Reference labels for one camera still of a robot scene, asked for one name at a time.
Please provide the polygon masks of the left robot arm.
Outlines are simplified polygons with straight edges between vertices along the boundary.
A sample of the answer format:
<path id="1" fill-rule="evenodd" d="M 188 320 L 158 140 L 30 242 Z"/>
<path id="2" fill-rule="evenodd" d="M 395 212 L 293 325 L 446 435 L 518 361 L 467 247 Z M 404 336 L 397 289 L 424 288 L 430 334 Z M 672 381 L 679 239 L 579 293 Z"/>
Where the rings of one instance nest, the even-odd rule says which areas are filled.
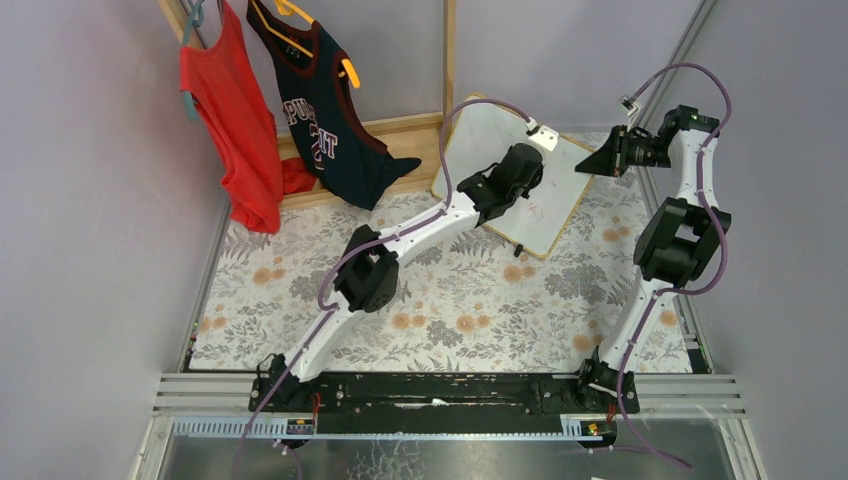
<path id="1" fill-rule="evenodd" d="M 526 141 L 510 146 L 498 162 L 462 180 L 443 201 L 384 230 L 364 225 L 319 288 L 321 310 L 296 346 L 281 357 L 281 372 L 267 398 L 279 403 L 298 395 L 324 370 L 327 357 L 351 323 L 394 298 L 401 269 L 442 240 L 503 216 L 541 182 L 552 147 Z"/>

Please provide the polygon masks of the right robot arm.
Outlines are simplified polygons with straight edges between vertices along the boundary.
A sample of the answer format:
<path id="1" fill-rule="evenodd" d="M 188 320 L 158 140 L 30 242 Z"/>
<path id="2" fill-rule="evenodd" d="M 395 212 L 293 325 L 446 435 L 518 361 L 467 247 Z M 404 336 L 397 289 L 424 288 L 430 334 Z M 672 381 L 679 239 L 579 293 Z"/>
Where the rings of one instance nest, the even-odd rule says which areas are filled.
<path id="1" fill-rule="evenodd" d="M 577 372 L 573 395 L 582 411 L 612 414 L 635 405 L 628 365 L 656 323 L 653 309 L 664 308 L 702 275 L 729 230 L 732 217 L 717 207 L 712 187 L 719 126 L 718 119 L 679 105 L 665 114 L 655 135 L 613 127 L 602 147 L 575 168 L 619 177 L 630 167 L 659 167 L 679 177 L 677 193 L 660 204 L 636 242 L 638 272 L 618 322 Z"/>

